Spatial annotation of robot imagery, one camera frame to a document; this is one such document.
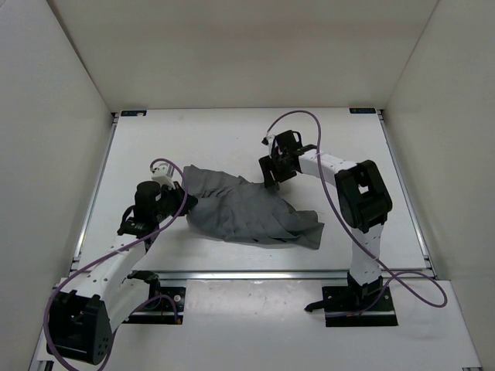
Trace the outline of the grey pleated skirt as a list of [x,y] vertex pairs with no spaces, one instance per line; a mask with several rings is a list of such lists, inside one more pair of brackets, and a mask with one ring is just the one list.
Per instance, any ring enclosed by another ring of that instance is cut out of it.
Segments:
[[232,243],[320,248],[324,224],[317,213],[295,209],[275,189],[194,165],[183,174],[189,194],[198,199],[187,215],[195,230]]

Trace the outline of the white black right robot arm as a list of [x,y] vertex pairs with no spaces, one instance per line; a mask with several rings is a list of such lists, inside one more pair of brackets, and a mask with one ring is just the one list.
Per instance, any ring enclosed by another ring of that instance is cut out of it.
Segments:
[[267,135],[262,144],[268,154],[259,159],[267,188],[276,186],[297,174],[312,175],[336,190],[343,225],[350,228],[352,261],[347,273],[347,286],[335,297],[310,304],[306,311],[324,308],[358,311],[365,309],[383,287],[381,234],[392,201],[377,165],[371,160],[353,162],[303,145],[300,133],[285,131]]

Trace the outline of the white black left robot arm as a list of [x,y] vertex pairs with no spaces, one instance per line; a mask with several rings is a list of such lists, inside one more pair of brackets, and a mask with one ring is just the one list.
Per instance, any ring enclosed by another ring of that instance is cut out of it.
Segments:
[[135,201],[123,213],[108,252],[75,271],[57,287],[44,314],[47,352],[66,366],[69,360],[104,365],[119,325],[134,310],[152,308],[162,297],[157,274],[135,265],[163,228],[185,216],[198,199],[178,182],[137,185]]

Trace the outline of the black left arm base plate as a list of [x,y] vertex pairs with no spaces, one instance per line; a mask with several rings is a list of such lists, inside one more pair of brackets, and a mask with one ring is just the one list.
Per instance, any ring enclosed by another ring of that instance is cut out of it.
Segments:
[[133,325],[181,325],[186,304],[185,281],[160,281],[155,298],[143,308],[132,313],[125,324]]

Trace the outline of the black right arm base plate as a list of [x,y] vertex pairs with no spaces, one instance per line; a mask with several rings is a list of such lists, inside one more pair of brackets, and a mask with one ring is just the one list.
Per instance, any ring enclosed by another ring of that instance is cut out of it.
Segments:
[[372,294],[362,301],[344,286],[324,286],[322,293],[323,299],[306,305],[305,311],[323,310],[327,328],[398,326],[389,288],[381,296]]

